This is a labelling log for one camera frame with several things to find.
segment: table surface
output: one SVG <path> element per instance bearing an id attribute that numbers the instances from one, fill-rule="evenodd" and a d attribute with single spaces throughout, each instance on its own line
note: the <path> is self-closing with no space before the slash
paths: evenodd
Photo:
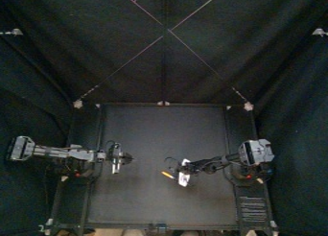
<path id="1" fill-rule="evenodd" d="M 115 140 L 135 160 L 121 167 L 117 175 L 112 175 L 112 165 L 104 165 L 91 196 L 89 224 L 172 227 L 236 224 L 233 186 L 221 171 L 192 176 L 193 186 L 185 188 L 161 175 L 168 170 L 164 162 L 168 156 L 191 161 L 212 158 L 236 151 L 249 138 L 251 121 L 244 110 L 231 109 L 229 130 L 224 110 L 224 107 L 104 107 L 100 147 L 105 149 L 107 141 Z M 92 146 L 97 125 L 91 123 L 95 122 L 91 115 L 76 121 L 73 141 Z"/>

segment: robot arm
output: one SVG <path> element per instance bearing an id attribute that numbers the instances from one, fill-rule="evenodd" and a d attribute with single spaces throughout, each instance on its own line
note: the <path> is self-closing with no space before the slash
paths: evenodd
<path id="1" fill-rule="evenodd" d="M 237 179 L 257 178 L 259 182 L 268 180 L 272 175 L 271 162 L 275 158 L 271 149 L 271 142 L 265 139 L 248 140 L 239 148 L 239 152 L 224 156 L 216 156 L 212 159 L 201 159 L 191 162 L 184 160 L 179 163 L 176 172 L 179 177 L 165 176 L 187 186 L 189 175 L 197 175 L 201 172 L 213 174 L 231 164 L 237 166 L 235 177 Z"/>
<path id="2" fill-rule="evenodd" d="M 120 151 L 120 144 L 116 142 L 105 153 L 104 151 L 96 152 L 84 149 L 80 145 L 71 145 L 69 148 L 40 146 L 36 145 L 29 137 L 19 136 L 12 141 L 7 159 L 9 161 L 25 161 L 33 156 L 64 161 L 65 166 L 68 166 L 67 161 L 71 159 L 83 163 L 103 163 L 109 160 L 113 163 L 113 174 L 119 173 L 120 165 L 128 164 L 133 159 L 129 153 Z"/>

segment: metal frame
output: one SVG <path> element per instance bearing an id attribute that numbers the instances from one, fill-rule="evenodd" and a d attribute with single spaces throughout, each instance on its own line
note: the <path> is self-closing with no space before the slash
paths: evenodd
<path id="1" fill-rule="evenodd" d="M 99 109 L 99 116 L 97 116 L 97 147 L 100 147 L 100 141 L 101 141 L 101 135 L 103 135 L 103 117 L 104 117 L 104 106 L 156 106 L 156 104 L 103 104 L 100 109 Z M 229 115 L 228 115 L 228 110 L 227 110 L 227 105 L 224 107 L 224 105 L 191 105 L 191 104 L 173 104 L 172 106 L 176 107 L 220 107 L 223 110 L 223 117 L 224 117 L 224 122 L 225 122 L 225 149 L 227 152 L 229 153 L 231 151 L 231 137 L 229 137 L 229 130 L 231 130 L 231 126 L 229 126 Z M 240 108 L 241 110 L 244 110 L 244 106 L 243 105 L 233 105 L 233 107 Z M 249 122 L 252 125 L 252 138 L 257 138 L 257 133 L 256 133 L 256 128 L 255 128 L 255 122 L 253 122 L 253 115 L 252 115 L 252 111 L 248 113 L 248 118 L 249 118 Z M 224 225 L 191 225 L 191 226 L 180 226 L 180 225 L 161 225 L 161 224 L 96 224 L 96 223 L 91 223 L 87 220 L 87 214 L 88 214 L 88 208 L 89 208 L 89 200 L 91 200 L 91 194 L 92 194 L 92 187 L 93 187 L 93 181 L 95 179 L 91 179 L 87 181 L 85 183 L 85 192 L 84 192 L 84 199 L 83 199 L 83 210 L 81 210 L 81 219 L 80 219 L 80 223 L 79 224 L 64 224 L 63 222 L 57 222 L 56 221 L 56 213 L 57 213 L 57 209 L 60 206 L 60 199 L 61 199 L 61 192 L 63 192 L 63 187 L 64 187 L 64 182 L 59 181 L 59 186 L 57 186 L 57 192 L 55 195 L 55 203 L 53 203 L 53 208 L 52 208 L 52 212 L 51 212 L 51 217 L 53 218 L 53 229 L 59 230 L 60 228 L 73 228 L 77 231 L 79 236 L 83 236 L 83 230 L 85 227 L 88 228 L 133 228 L 133 229 L 147 229 L 147 230 L 152 230 L 157 229 L 157 230 L 163 230 L 163 228 L 165 230 L 240 230 L 241 231 L 241 235 L 247 235 L 248 231 L 252 229 L 251 227 L 245 227 L 241 223 L 241 220 L 239 220 L 236 222 L 236 224 L 224 224 Z M 264 190 L 263 190 L 263 198 L 265 199 L 265 203 L 267 203 L 267 209 L 268 209 L 268 219 L 269 221 L 273 219 L 272 216 L 272 208 L 271 208 L 271 201 L 269 201 L 269 195 L 268 195 L 268 189 L 267 189 L 267 185 L 263 186 Z M 239 188 L 235 186 L 235 198 L 236 195 L 239 194 Z M 239 205 L 239 201 L 236 198 L 236 209 L 237 209 L 237 215 L 239 218 L 243 217 L 243 212 L 241 212 L 241 207 Z M 257 230 L 264 230 L 267 233 L 272 233 L 272 229 L 268 227 L 269 222 L 267 223 L 267 226 L 263 227 L 256 227 Z"/>

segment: diagonal wire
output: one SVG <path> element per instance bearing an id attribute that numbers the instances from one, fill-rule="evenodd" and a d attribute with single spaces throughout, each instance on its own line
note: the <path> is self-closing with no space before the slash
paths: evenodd
<path id="1" fill-rule="evenodd" d="M 179 36 L 172 32 L 172 30 L 168 30 L 168 32 L 172 34 L 172 36 L 179 40 L 179 42 L 184 45 L 184 47 L 189 50 L 189 52 L 197 57 L 197 59 L 208 66 L 208 68 L 212 70 L 216 77 L 220 79 L 220 81 L 231 87 L 231 89 L 235 91 L 235 93 L 243 98 L 245 102 L 248 102 L 247 97 L 241 94 L 241 92 L 236 89 L 235 86 L 232 86 L 219 75 L 217 71 L 211 67 L 211 65 L 205 62 L 205 60 L 197 55 L 197 53 L 191 49 L 191 47 L 183 42 L 183 40 L 179 38 Z"/>
<path id="2" fill-rule="evenodd" d="M 156 19 L 156 17 L 143 8 L 141 5 L 139 5 L 136 0 L 129 0 L 143 11 L 144 13 L 163 26 L 161 22 Z M 197 57 L 197 59 L 208 66 L 208 68 L 213 71 L 213 74 L 217 76 L 217 78 L 221 80 L 221 82 L 228 85 L 232 90 L 235 91 L 235 93 L 244 99 L 244 101 L 247 102 L 247 98 L 244 97 L 244 95 L 240 93 L 240 91 L 236 89 L 235 86 L 229 85 L 224 79 L 221 79 L 217 71 L 211 67 L 211 65 L 205 62 L 205 60 L 197 55 L 197 53 L 191 49 L 191 47 L 183 42 L 183 40 L 179 38 L 179 36 L 173 33 L 173 30 L 187 21 L 187 19 L 189 19 L 191 16 L 193 16 L 196 14 L 196 12 L 199 12 L 201 9 L 204 9 L 209 3 L 213 0 L 209 0 L 196 11 L 193 11 L 181 21 L 180 23 L 169 30 L 168 32 L 173 35 L 173 37 L 180 41 L 180 43 L 185 46 L 185 48 L 191 51 L 191 53 Z M 119 70 L 121 70 L 125 65 L 137 58 L 137 56 L 163 38 L 163 36 L 160 38 L 157 38 L 149 45 L 148 47 L 131 59 L 128 60 L 115 71 L 113 73 L 100 82 L 97 83 L 79 98 L 79 100 L 81 100 L 97 87 L 100 87 L 100 85 L 117 73 Z"/>
<path id="3" fill-rule="evenodd" d="M 155 16 L 141 7 L 141 5 L 139 5 L 137 1 L 136 0 L 129 0 L 147 14 L 148 16 L 160 24 L 161 22 L 155 18 Z"/>
<path id="4" fill-rule="evenodd" d="M 180 23 L 171 29 L 171 31 L 173 31 L 184 22 L 185 22 L 185 20 L 196 13 L 196 12 L 199 12 L 201 9 L 204 9 L 208 5 L 209 5 L 209 3 L 212 2 L 213 0 L 209 0 L 208 2 L 205 2 L 203 5 L 201 5 L 201 7 L 197 9 L 197 10 L 195 10 L 181 21 L 180 21 Z"/>
<path id="5" fill-rule="evenodd" d="M 159 37 L 139 53 L 135 57 L 132 57 L 131 60 L 128 60 L 115 71 L 113 73 L 104 78 L 103 81 L 100 81 L 93 87 L 91 87 L 91 89 L 80 96 L 80 98 L 77 99 L 77 101 L 80 101 L 97 87 L 101 86 L 101 84 L 104 84 L 104 82 L 152 47 L 152 45 L 155 45 L 157 43 L 157 41 L 163 38 Z"/>

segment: black curtain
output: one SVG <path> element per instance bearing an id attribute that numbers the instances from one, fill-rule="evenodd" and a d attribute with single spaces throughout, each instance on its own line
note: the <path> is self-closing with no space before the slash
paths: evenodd
<path id="1" fill-rule="evenodd" d="M 17 28 L 0 8 L 1 32 Z M 13 137 L 29 136 L 39 144 L 65 145 L 69 99 L 48 76 L 51 66 L 25 36 L 0 35 L 0 235 L 37 235 L 49 216 L 53 180 L 44 161 L 5 160 Z"/>
<path id="2" fill-rule="evenodd" d="M 328 37 L 309 34 L 259 95 L 257 126 L 277 155 L 271 195 L 285 235 L 328 232 L 327 55 Z"/>

